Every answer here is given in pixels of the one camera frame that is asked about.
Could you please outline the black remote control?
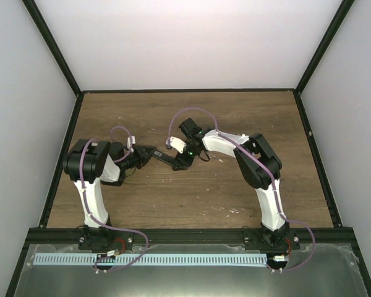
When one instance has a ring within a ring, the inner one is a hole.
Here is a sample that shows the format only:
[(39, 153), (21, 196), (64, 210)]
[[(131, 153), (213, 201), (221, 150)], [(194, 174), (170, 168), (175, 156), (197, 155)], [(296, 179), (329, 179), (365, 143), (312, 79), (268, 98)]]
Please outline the black remote control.
[(176, 160), (174, 157), (171, 157), (163, 152), (160, 152), (157, 149), (153, 151), (152, 156), (157, 160), (162, 161), (163, 163), (169, 165), (171, 168), (175, 165)]

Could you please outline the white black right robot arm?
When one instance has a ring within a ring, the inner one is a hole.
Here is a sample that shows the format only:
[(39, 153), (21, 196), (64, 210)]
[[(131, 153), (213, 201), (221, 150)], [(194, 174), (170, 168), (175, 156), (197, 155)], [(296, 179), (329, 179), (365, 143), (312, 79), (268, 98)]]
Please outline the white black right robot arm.
[(284, 243), (284, 233), (280, 230), (285, 224), (279, 191), (282, 163), (264, 136), (255, 133), (235, 135), (217, 128), (202, 129), (192, 118), (179, 126), (186, 140), (168, 133), (166, 146), (177, 150), (177, 157), (190, 166), (194, 157), (201, 152), (217, 152), (233, 157), (241, 170), (246, 183), (255, 189), (262, 212), (263, 244), (269, 249), (277, 249)]

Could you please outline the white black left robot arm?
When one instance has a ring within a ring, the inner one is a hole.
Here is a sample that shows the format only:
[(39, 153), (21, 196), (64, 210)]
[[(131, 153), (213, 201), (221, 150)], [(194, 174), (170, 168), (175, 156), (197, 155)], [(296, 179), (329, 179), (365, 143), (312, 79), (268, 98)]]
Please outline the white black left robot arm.
[(120, 142), (80, 139), (63, 161), (63, 169), (76, 186), (82, 202), (84, 225), (92, 228), (110, 226), (109, 213), (103, 202), (101, 186), (122, 186), (126, 171), (145, 166), (156, 148)]

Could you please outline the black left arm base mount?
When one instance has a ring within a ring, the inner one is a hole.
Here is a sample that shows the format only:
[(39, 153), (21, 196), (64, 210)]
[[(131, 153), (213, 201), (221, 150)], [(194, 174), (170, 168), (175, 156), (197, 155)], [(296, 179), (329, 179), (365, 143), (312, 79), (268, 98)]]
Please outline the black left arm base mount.
[(112, 249), (130, 250), (133, 235), (128, 232), (114, 231), (107, 228), (92, 228), (87, 225), (78, 226), (81, 231), (79, 249), (91, 251), (108, 251)]

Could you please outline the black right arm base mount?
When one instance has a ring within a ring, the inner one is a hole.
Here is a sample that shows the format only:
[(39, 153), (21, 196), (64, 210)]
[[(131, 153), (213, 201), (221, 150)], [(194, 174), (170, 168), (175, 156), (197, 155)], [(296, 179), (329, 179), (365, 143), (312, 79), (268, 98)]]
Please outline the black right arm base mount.
[(288, 226), (284, 226), (276, 231), (270, 231), (265, 227), (250, 228), (245, 226), (241, 228), (241, 238), (245, 245), (248, 248), (261, 251), (299, 250), (300, 244), (294, 240), (296, 235), (294, 230)]

